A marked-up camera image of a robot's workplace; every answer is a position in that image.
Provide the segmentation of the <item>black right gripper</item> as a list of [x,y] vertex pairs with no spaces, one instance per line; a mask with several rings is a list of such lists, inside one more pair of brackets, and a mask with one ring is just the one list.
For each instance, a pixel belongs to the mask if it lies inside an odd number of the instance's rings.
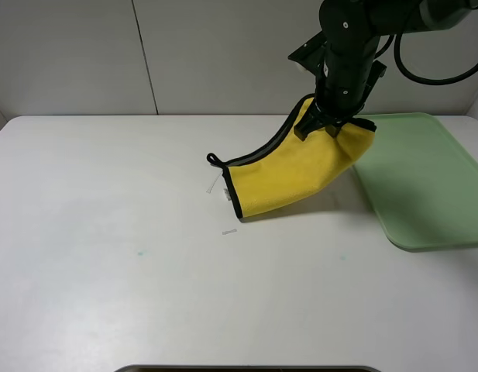
[[[349,118],[359,113],[387,66],[375,59],[378,43],[346,46],[327,42],[316,78],[315,104],[328,115],[325,131],[336,138]],[[319,114],[306,111],[294,126],[294,134],[306,140],[324,127]]]

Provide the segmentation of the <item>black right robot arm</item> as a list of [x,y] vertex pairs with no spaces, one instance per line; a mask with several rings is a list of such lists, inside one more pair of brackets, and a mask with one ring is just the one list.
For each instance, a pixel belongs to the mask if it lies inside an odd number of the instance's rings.
[[337,136],[357,115],[386,66],[379,57],[394,50],[397,69],[414,83],[443,86],[464,81],[478,72],[478,63],[455,77],[430,79],[411,73],[401,58],[406,33],[451,29],[478,1],[324,1],[319,9],[321,30],[289,55],[315,76],[315,96],[294,127],[300,140],[325,128]]

